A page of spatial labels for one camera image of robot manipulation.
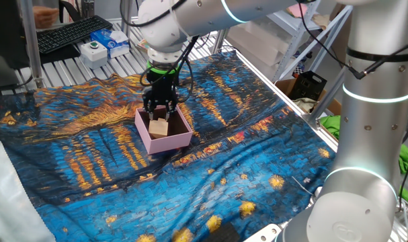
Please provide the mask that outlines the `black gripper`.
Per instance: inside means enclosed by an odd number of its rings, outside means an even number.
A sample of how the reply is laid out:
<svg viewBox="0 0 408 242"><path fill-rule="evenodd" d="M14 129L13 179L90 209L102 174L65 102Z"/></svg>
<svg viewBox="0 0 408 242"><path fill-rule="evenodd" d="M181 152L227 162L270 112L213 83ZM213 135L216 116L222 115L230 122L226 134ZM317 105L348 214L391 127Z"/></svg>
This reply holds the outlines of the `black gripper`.
<svg viewBox="0 0 408 242"><path fill-rule="evenodd" d="M177 73L172 71L168 74L160 74L154 71L147 73L147 81L151 84L144 88L142 95L143 108L149 115L149 120L153 120L154 106L165 106L165 120L168 121L170 116L176 111L178 98L175 92L177 84Z"/></svg>

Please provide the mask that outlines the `person's hand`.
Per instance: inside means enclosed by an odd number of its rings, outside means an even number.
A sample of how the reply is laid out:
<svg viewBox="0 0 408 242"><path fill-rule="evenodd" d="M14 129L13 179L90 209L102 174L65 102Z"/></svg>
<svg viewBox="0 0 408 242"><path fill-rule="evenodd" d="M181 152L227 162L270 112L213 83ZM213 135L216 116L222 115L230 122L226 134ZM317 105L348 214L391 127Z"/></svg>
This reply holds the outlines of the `person's hand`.
<svg viewBox="0 0 408 242"><path fill-rule="evenodd" d="M32 8L35 25L38 29L46 29L58 20L59 10L55 8L35 6Z"/></svg>

